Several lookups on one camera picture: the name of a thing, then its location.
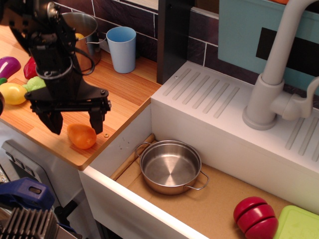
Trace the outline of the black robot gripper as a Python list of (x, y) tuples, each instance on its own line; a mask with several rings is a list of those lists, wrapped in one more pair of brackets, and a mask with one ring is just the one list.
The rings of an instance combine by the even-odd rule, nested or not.
[(45, 87), (26, 93), (25, 98), (52, 133), (61, 134), (62, 112), (88, 112), (95, 133), (103, 131), (105, 114), (111, 110), (107, 90), (85, 82), (82, 72), (73, 64), (59, 71), (37, 69), (37, 73)]

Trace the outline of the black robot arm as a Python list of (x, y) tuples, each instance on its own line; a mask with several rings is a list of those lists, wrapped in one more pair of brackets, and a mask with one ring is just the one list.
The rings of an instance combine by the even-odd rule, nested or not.
[(86, 83), (76, 53), (75, 29), (50, 0), (2, 0), (0, 23), (8, 26), (21, 47), (33, 57), (45, 87), (25, 94), (31, 110), (47, 128), (60, 134), (63, 112), (88, 112), (96, 134), (110, 111), (108, 91)]

